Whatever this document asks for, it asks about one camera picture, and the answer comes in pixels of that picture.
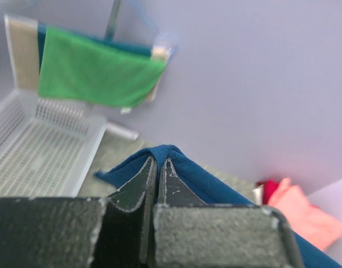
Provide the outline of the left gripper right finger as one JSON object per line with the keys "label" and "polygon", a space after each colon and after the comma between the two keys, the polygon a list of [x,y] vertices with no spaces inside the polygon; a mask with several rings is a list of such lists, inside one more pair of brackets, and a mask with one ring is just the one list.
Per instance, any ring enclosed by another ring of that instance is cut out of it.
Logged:
{"label": "left gripper right finger", "polygon": [[206,206],[206,203],[180,179],[170,158],[166,159],[160,172],[158,204],[178,207]]}

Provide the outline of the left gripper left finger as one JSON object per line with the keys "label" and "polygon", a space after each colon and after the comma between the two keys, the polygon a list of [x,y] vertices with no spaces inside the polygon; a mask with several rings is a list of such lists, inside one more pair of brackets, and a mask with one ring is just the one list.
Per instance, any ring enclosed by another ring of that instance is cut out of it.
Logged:
{"label": "left gripper left finger", "polygon": [[138,173],[109,196],[92,267],[148,264],[156,176],[157,163],[149,156]]}

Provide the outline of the blue t shirt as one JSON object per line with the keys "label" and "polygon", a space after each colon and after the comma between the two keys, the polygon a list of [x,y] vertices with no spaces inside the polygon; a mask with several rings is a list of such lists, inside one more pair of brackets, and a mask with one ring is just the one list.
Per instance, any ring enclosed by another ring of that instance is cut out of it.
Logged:
{"label": "blue t shirt", "polygon": [[188,159],[174,145],[160,145],[141,149],[110,171],[97,171],[95,176],[120,188],[140,170],[150,156],[156,160],[157,176],[167,159],[170,159],[183,182],[203,201],[209,204],[250,204],[251,202],[221,182],[198,164]]}

